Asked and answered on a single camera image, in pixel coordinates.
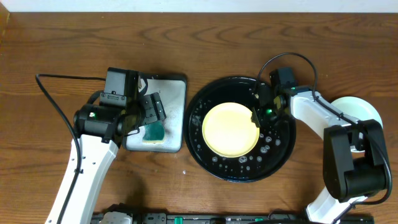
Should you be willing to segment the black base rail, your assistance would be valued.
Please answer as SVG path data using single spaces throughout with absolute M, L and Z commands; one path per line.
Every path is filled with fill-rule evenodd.
M 93 215 L 95 224 L 248 224 L 248 223 L 310 223 L 294 214 L 273 213 L 271 215 L 168 215 L 165 213 L 131 214 L 108 212 Z

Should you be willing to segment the green sponge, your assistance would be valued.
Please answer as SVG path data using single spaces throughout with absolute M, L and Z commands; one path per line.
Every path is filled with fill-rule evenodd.
M 145 133 L 142 138 L 144 143 L 161 143 L 165 139 L 165 128 L 161 121 L 144 126 Z

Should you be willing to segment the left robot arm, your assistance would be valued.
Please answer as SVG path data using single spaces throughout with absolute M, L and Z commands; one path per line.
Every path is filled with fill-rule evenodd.
M 71 153 L 47 223 L 89 223 L 104 178 L 120 147 L 153 151 L 145 128 L 166 115 L 159 93 L 138 99 L 97 91 L 68 123 Z

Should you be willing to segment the black round tray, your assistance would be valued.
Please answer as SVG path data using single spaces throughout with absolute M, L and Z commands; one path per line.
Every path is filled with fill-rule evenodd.
M 184 116 L 183 134 L 194 160 L 210 174 L 230 182 L 254 182 L 277 172 L 289 159 L 295 145 L 295 120 L 260 129 L 257 144 L 247 154 L 227 158 L 214 153 L 205 143 L 202 123 L 205 115 L 221 103 L 239 103 L 251 110 L 255 105 L 255 79 L 226 77 L 203 87 L 191 100 Z

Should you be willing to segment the black rectangular soap tray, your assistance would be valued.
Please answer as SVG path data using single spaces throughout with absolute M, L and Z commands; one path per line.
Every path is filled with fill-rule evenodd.
M 128 136 L 123 141 L 123 147 L 128 151 L 152 151 L 176 153 L 182 146 L 183 116 L 186 102 L 187 81 L 185 75 L 148 75 L 141 76 L 143 95 L 159 92 L 167 117 L 161 122 L 165 128 L 165 139 L 161 143 L 144 143 L 144 126 L 140 132 Z

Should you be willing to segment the yellow plate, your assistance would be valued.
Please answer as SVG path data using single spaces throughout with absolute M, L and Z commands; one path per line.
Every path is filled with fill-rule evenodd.
M 240 157 L 257 144 L 260 129 L 252 122 L 252 111 L 239 103 L 222 103 L 206 114 L 202 135 L 206 145 L 217 155 Z

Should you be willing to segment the mint plate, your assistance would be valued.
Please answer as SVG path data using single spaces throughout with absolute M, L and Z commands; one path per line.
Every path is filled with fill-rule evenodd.
M 353 116 L 363 121 L 374 119 L 381 125 L 381 127 L 383 127 L 381 116 L 375 107 L 361 98 L 354 96 L 344 96 L 336 99 L 331 104 L 344 114 Z

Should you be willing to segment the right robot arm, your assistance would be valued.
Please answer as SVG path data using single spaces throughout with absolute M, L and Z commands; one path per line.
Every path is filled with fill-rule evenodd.
M 257 84 L 252 94 L 259 102 L 256 124 L 294 118 L 323 141 L 325 187 L 305 209 L 310 223 L 341 223 L 355 206 L 378 205 L 391 196 L 392 171 L 379 122 L 345 114 L 309 86 Z

